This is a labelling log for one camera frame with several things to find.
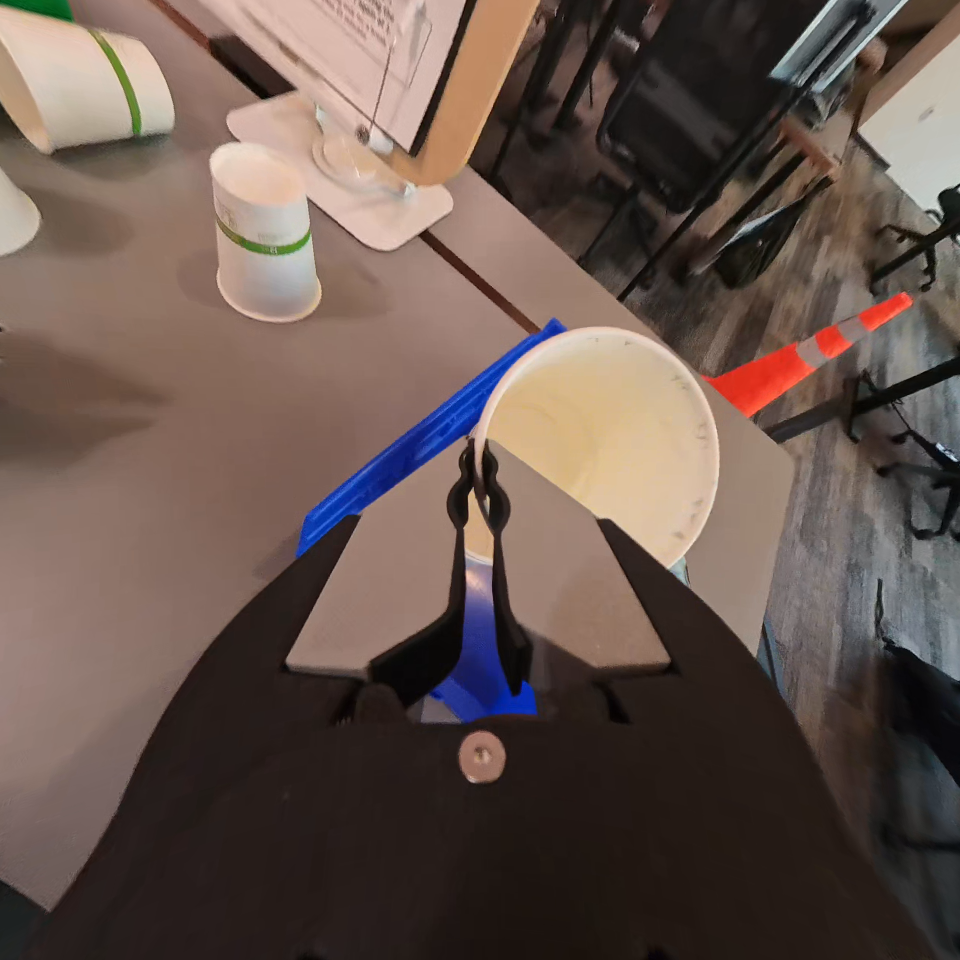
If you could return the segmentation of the black rectangular panel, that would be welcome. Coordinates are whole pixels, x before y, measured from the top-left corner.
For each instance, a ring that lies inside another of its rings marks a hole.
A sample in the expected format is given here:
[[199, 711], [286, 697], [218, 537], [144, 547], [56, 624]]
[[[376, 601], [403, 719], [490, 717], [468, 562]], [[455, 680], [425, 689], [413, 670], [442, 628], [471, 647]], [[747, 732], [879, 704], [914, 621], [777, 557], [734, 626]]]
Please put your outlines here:
[[672, 2], [606, 105], [596, 140], [668, 214], [699, 205], [769, 123], [822, 85], [866, 37], [800, 87], [769, 78], [826, 2]]

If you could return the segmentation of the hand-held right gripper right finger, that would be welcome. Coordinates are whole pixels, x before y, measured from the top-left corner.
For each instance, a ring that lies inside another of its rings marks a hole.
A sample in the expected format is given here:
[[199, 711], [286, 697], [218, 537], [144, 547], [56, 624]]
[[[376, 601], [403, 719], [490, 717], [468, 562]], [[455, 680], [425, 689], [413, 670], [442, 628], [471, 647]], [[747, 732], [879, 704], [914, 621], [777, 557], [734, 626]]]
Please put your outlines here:
[[599, 520], [501, 444], [482, 452], [497, 653], [512, 692], [661, 674], [671, 659]]

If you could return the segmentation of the orange traffic cone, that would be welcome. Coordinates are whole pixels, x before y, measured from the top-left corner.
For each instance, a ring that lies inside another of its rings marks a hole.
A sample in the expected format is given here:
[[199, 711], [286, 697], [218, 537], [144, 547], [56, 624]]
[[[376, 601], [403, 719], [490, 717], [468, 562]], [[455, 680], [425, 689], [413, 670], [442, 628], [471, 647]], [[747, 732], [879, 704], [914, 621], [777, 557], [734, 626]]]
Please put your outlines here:
[[753, 417], [913, 305], [910, 294], [898, 293], [806, 339], [719, 376], [707, 377], [705, 382], [745, 417]]

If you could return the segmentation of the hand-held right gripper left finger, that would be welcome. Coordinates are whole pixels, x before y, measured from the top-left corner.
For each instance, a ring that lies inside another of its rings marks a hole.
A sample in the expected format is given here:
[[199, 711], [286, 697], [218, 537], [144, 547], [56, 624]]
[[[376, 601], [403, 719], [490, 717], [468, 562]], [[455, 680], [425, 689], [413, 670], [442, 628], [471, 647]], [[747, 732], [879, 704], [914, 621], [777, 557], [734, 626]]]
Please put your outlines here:
[[285, 666], [390, 688], [404, 707], [457, 665], [474, 444], [450, 447], [357, 517]]

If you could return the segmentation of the silver metal case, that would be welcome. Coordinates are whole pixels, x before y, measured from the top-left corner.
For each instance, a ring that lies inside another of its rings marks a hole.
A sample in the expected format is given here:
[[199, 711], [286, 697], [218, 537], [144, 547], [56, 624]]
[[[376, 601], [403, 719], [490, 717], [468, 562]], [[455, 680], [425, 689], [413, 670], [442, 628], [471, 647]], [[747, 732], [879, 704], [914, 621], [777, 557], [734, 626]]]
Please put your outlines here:
[[869, 25], [876, 9], [866, 1], [825, 2], [810, 24], [769, 73], [769, 78], [794, 88], [817, 70], [830, 66]]

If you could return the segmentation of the blue plastic bin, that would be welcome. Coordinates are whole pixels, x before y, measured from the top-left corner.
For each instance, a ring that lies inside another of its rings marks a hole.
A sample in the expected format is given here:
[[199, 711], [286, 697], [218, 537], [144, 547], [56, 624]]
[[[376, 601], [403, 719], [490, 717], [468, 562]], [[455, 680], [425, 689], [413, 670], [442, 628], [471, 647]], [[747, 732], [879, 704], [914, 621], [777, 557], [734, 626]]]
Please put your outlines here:
[[[362, 513], [429, 460], [472, 432], [487, 400], [507, 371], [540, 344], [567, 332], [552, 318], [469, 380], [450, 398], [389, 444], [306, 513], [295, 555], [303, 556], [339, 522]], [[536, 715], [535, 693], [524, 683], [511, 693], [499, 663], [490, 576], [469, 560], [462, 655], [452, 674], [430, 692], [458, 721], [494, 715]]]

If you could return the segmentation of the white paper cup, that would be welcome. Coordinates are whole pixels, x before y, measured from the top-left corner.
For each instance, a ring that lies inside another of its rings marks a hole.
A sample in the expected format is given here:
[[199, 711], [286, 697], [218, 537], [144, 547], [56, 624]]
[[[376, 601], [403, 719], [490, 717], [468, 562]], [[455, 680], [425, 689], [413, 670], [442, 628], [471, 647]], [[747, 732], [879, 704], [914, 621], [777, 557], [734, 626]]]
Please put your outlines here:
[[1, 170], [1, 257], [28, 246], [36, 237], [42, 215], [33, 200]]
[[138, 39], [2, 6], [1, 102], [42, 155], [170, 134], [162, 68]]
[[217, 285], [244, 316], [288, 324], [322, 300], [306, 186], [270, 148], [234, 141], [209, 159], [217, 226]]
[[561, 332], [502, 374], [471, 432], [506, 450], [667, 569], [684, 560], [714, 508], [720, 448], [699, 378], [671, 350], [616, 327]]

